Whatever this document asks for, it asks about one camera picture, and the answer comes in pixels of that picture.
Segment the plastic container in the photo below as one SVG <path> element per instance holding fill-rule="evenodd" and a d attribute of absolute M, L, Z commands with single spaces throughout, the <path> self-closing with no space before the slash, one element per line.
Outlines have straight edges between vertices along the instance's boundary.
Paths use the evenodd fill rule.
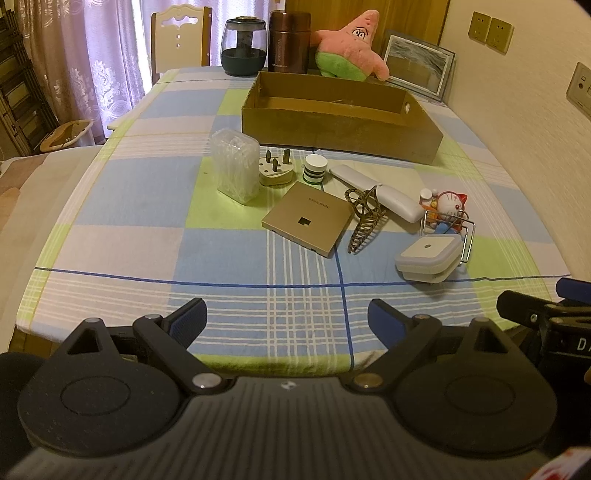
<path fill-rule="evenodd" d="M 226 21 L 222 36 L 222 67 L 228 75 L 256 75 L 267 59 L 267 25 L 257 17 Z"/>
<path fill-rule="evenodd" d="M 235 130 L 224 128 L 210 139 L 217 189 L 246 204 L 259 192 L 259 142 Z"/>
<path fill-rule="evenodd" d="M 406 280 L 442 282 L 459 265 L 463 245 L 455 233 L 422 236 L 396 256 L 396 268 Z"/>
<path fill-rule="evenodd" d="M 41 142 L 41 152 L 55 152 L 71 147 L 91 147 L 95 144 L 95 138 L 90 130 L 92 120 L 74 120 L 60 125 Z"/>
<path fill-rule="evenodd" d="M 328 160 L 322 155 L 307 155 L 304 160 L 304 181 L 312 185 L 321 184 L 328 164 Z"/>

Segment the black lid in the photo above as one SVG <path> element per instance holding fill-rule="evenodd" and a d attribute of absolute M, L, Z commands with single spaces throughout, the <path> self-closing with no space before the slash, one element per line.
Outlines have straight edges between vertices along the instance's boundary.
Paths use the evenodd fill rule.
<path fill-rule="evenodd" d="M 254 31 L 266 30 L 264 20 L 257 17 L 236 17 L 226 21 L 226 28 L 229 30 Z"/>

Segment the cardboard box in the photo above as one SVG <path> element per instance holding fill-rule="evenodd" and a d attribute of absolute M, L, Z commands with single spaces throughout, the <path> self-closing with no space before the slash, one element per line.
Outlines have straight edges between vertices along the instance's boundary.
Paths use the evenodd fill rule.
<path fill-rule="evenodd" d="M 390 85 L 259 72 L 242 107 L 259 143 L 326 148 L 430 164 L 443 134 L 411 93 Z"/>

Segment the clear plastic box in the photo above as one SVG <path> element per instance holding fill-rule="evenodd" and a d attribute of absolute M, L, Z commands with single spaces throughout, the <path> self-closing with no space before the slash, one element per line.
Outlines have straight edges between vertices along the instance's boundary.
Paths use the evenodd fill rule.
<path fill-rule="evenodd" d="M 243 133 L 224 128 L 210 139 L 217 189 L 246 204 L 259 192 L 260 145 Z"/>

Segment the picture frame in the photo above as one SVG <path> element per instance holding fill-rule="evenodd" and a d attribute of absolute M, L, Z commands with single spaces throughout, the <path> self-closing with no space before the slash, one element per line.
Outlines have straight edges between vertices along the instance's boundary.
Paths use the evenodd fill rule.
<path fill-rule="evenodd" d="M 384 36 L 383 58 L 390 69 L 387 83 L 443 101 L 456 54 L 394 30 Z"/>

